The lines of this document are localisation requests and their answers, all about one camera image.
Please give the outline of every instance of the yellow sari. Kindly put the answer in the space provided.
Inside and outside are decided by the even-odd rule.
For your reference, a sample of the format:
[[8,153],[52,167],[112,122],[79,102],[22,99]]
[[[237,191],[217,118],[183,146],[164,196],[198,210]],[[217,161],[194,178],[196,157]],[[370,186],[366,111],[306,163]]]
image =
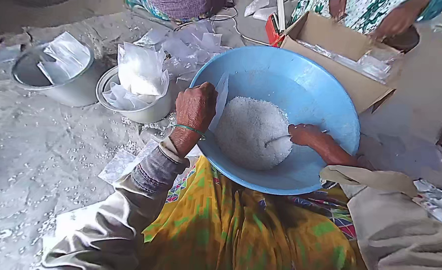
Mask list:
[[[201,156],[171,189],[159,217],[143,231],[146,244],[140,265],[146,269],[356,268],[356,253],[345,233],[326,216],[312,212],[316,205],[305,203],[311,211],[293,202],[308,200],[302,198],[307,197],[244,188]],[[343,204],[328,206],[347,210]]]

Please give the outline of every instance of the bowl rim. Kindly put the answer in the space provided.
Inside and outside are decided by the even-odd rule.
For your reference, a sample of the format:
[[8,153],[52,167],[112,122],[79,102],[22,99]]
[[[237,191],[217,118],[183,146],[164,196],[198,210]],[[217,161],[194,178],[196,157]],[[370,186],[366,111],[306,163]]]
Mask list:
[[93,49],[90,46],[87,46],[87,44],[85,44],[84,42],[81,42],[81,41],[79,41],[79,43],[84,45],[87,48],[87,50],[89,51],[89,63],[87,64],[87,66],[85,66],[85,68],[83,70],[81,70],[80,73],[78,73],[76,76],[72,77],[71,79],[65,81],[64,83],[60,83],[60,84],[57,84],[57,85],[56,84],[52,84],[52,85],[49,85],[49,86],[45,85],[45,86],[41,86],[41,87],[38,86],[37,87],[37,86],[34,86],[34,85],[32,86],[32,85],[29,85],[29,84],[28,85],[25,84],[24,82],[20,81],[18,79],[18,77],[16,76],[16,74],[15,74],[15,70],[16,70],[17,66],[19,65],[19,63],[20,63],[20,61],[22,59],[24,59],[25,57],[28,57],[28,54],[30,54],[32,52],[35,52],[35,51],[37,51],[39,49],[44,49],[45,47],[47,47],[49,45],[49,42],[45,42],[45,43],[41,43],[41,44],[38,44],[36,46],[33,46],[33,47],[27,49],[21,55],[19,55],[19,57],[16,58],[16,60],[15,60],[15,62],[13,64],[13,67],[11,68],[11,74],[10,74],[11,80],[18,87],[20,87],[22,89],[26,89],[26,90],[31,90],[31,91],[42,91],[42,90],[53,89],[53,88],[56,88],[56,87],[58,88],[58,87],[67,85],[67,84],[77,80],[79,77],[82,77],[84,75],[84,73],[87,72],[87,70],[89,70],[91,68],[91,66],[94,64],[94,58],[95,58],[94,51],[93,51]]
[[[306,61],[308,61],[308,62],[310,62],[311,64],[313,64],[313,65],[315,65],[315,66],[317,66],[318,68],[320,68],[321,70],[323,70],[328,76],[331,76],[331,78],[333,78],[334,79],[334,81],[336,82],[336,83],[338,83],[338,85],[341,87],[341,89],[343,89],[343,91],[344,91],[344,94],[346,95],[346,97],[347,97],[347,101],[348,101],[348,106],[350,106],[350,109],[351,109],[351,111],[352,112],[354,112],[354,116],[355,116],[355,118],[356,118],[356,126],[354,127],[355,128],[355,131],[356,131],[356,137],[357,137],[357,140],[356,140],[356,146],[355,146],[355,148],[354,148],[354,150],[353,150],[353,152],[354,153],[349,153],[350,155],[353,155],[353,154],[355,154],[357,151],[358,151],[358,148],[359,148],[359,139],[360,139],[360,130],[361,130],[361,128],[360,128],[360,124],[359,124],[359,117],[358,117],[358,114],[357,114],[357,112],[356,112],[356,108],[354,107],[354,103],[352,102],[352,99],[351,99],[351,97],[349,96],[349,94],[348,94],[348,92],[346,91],[346,89],[344,89],[344,87],[342,86],[342,84],[341,83],[339,83],[339,81],[338,81],[338,79],[336,79],[336,77],[334,77],[329,71],[327,71],[324,67],[322,67],[321,65],[319,65],[318,63],[316,63],[316,62],[314,62],[313,60],[311,60],[311,59],[309,59],[309,58],[307,58],[307,57],[305,57],[305,56],[303,56],[303,55],[301,55],[301,54],[298,54],[298,53],[295,53],[295,52],[292,52],[292,51],[290,51],[290,50],[287,50],[287,49],[281,49],[281,48],[276,48],[276,47],[271,47],[271,46],[244,46],[244,47],[239,47],[239,48],[234,48],[234,49],[231,49],[231,50],[228,50],[228,51],[226,51],[226,52],[224,52],[224,53],[222,53],[222,54],[218,54],[218,55],[216,55],[215,57],[213,57],[211,60],[209,60],[206,64],[204,64],[203,66],[202,66],[202,68],[196,73],[196,76],[194,76],[194,78],[193,78],[193,80],[191,81],[191,84],[189,85],[189,87],[190,88],[193,88],[195,85],[194,85],[194,82],[198,79],[198,77],[200,76],[200,74],[202,73],[202,71],[203,70],[205,70],[206,69],[206,67],[207,66],[209,66],[213,61],[215,61],[216,59],[218,59],[218,58],[220,58],[220,57],[222,57],[222,56],[224,56],[224,55],[227,55],[227,54],[229,54],[229,53],[233,53],[233,52],[236,52],[236,51],[243,51],[243,50],[252,50],[251,48],[256,48],[256,49],[258,49],[258,50],[283,50],[283,52],[286,52],[286,53],[289,53],[289,54],[292,54],[292,55],[294,55],[294,56],[296,56],[296,57],[300,57],[300,58],[303,58],[303,59],[305,59]],[[305,193],[310,193],[310,192],[313,192],[313,191],[316,191],[316,190],[318,190],[318,189],[320,189],[320,188],[322,188],[322,186],[321,186],[321,179],[319,179],[319,182],[317,183],[317,184],[314,184],[314,185],[312,185],[312,186],[307,186],[307,187],[303,187],[303,188],[297,188],[297,189],[276,189],[276,188],[269,188],[269,187],[264,187],[264,186],[260,186],[260,185],[257,185],[257,184],[255,184],[255,183],[251,183],[251,182],[248,182],[248,181],[245,181],[245,180],[242,180],[241,178],[239,178],[238,176],[236,176],[236,175],[234,175],[234,174],[232,174],[232,173],[230,173],[229,171],[227,171],[227,170],[225,170],[225,169],[222,169],[220,166],[219,166],[219,164],[215,161],[215,160],[213,160],[211,157],[209,157],[209,156],[206,156],[205,154],[204,154],[204,152],[203,152],[203,149],[202,149],[202,144],[199,144],[198,143],[198,146],[199,146],[199,149],[201,150],[201,152],[203,153],[203,155],[209,160],[209,162],[218,170],[218,171],[220,171],[223,175],[225,175],[226,177],[228,177],[230,180],[232,180],[232,181],[235,181],[236,183],[238,183],[238,184],[240,184],[240,185],[242,185],[243,187],[247,187],[247,188],[250,188],[250,189],[253,189],[253,190],[255,190],[255,191],[259,191],[259,192],[262,192],[262,193],[268,193],[268,194],[274,194],[274,195],[300,195],[300,194],[305,194]]]
[[104,72],[104,74],[99,78],[98,83],[96,84],[96,97],[98,98],[99,103],[101,103],[102,106],[104,106],[105,108],[113,111],[113,112],[119,112],[119,113],[134,113],[134,112],[139,112],[139,111],[144,111],[145,109],[147,110],[150,107],[153,107],[158,101],[160,101],[161,99],[163,99],[165,96],[170,95],[170,91],[168,89],[167,93],[158,98],[157,100],[155,100],[153,103],[149,104],[149,106],[144,107],[144,108],[137,108],[137,109],[118,109],[114,106],[112,106],[108,101],[106,101],[106,99],[104,98],[104,96],[102,95],[102,93],[104,92],[104,86],[108,83],[108,81],[110,80],[110,78],[112,78],[113,76],[116,76],[118,74],[118,69],[119,66],[115,66],[110,68],[108,71]]

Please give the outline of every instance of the steel container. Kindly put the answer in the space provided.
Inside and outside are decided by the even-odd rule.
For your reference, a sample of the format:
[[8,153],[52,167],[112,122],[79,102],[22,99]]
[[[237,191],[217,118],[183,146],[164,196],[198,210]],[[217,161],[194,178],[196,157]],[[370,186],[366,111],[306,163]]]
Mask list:
[[91,58],[85,69],[65,83],[53,85],[37,66],[40,61],[53,60],[43,52],[46,46],[48,43],[34,46],[16,60],[11,71],[13,82],[23,89],[39,91],[67,106],[84,107],[96,103],[96,83],[104,70],[94,59],[93,50],[86,46]]
[[109,91],[111,89],[111,82],[120,84],[117,66],[104,73],[104,75],[99,79],[98,85],[96,86],[96,96],[98,97],[99,103],[101,103],[104,107],[110,109],[111,111],[119,112],[129,119],[143,124],[155,123],[163,119],[171,111],[172,97],[169,90],[166,95],[154,101],[147,107],[135,110],[123,110],[115,108],[109,102],[107,102],[102,95],[103,92]]

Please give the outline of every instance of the sleeve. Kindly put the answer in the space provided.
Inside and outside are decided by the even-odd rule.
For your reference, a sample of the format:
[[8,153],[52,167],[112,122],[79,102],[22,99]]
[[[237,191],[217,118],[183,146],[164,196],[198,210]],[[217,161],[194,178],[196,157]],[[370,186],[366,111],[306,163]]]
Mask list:
[[369,270],[442,269],[442,223],[411,200],[416,194],[406,175],[347,166],[321,174],[352,196],[348,208]]
[[174,179],[188,165],[177,156],[170,138],[165,139],[116,183],[95,220],[45,256],[41,269],[135,269],[144,243],[142,231],[158,217]]

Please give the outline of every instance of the metal spoon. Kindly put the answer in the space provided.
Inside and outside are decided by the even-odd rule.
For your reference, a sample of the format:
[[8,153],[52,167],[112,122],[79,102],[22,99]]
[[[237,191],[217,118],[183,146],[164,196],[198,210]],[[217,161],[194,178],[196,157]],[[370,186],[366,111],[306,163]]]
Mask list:
[[270,144],[270,143],[272,143],[272,142],[274,142],[274,141],[277,141],[277,140],[279,140],[279,139],[282,139],[282,138],[284,138],[284,137],[291,137],[291,134],[283,135],[283,136],[281,136],[281,137],[278,137],[278,138],[274,138],[274,139],[272,139],[272,140],[269,140],[269,141],[267,141],[267,142],[264,144],[264,147],[267,147],[268,144]]

